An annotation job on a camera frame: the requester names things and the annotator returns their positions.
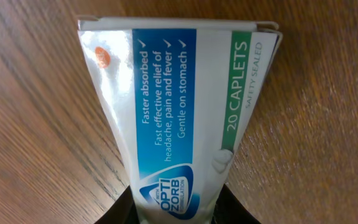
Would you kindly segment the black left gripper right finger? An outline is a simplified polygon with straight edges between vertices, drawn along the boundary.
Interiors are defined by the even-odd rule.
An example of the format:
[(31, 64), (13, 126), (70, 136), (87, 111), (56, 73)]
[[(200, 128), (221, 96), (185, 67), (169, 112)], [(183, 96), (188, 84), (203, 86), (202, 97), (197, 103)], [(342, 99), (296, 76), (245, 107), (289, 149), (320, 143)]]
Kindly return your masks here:
[(260, 224), (224, 184), (216, 201), (212, 224)]

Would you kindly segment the white Panadol medicine box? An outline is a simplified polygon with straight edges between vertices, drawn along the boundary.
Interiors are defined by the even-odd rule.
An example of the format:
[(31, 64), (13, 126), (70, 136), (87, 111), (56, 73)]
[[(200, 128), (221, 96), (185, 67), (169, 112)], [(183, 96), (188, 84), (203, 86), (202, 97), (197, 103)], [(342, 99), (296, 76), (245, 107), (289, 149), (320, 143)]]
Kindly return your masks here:
[(141, 223), (211, 223), (283, 39), (273, 21), (89, 17), (86, 65)]

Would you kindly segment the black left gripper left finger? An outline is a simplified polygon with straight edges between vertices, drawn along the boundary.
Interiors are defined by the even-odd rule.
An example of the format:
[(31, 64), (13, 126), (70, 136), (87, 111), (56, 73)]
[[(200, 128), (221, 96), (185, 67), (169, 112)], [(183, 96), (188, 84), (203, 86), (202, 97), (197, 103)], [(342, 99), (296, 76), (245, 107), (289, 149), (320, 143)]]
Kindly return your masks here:
[(127, 187), (111, 208), (94, 224), (139, 224), (132, 191)]

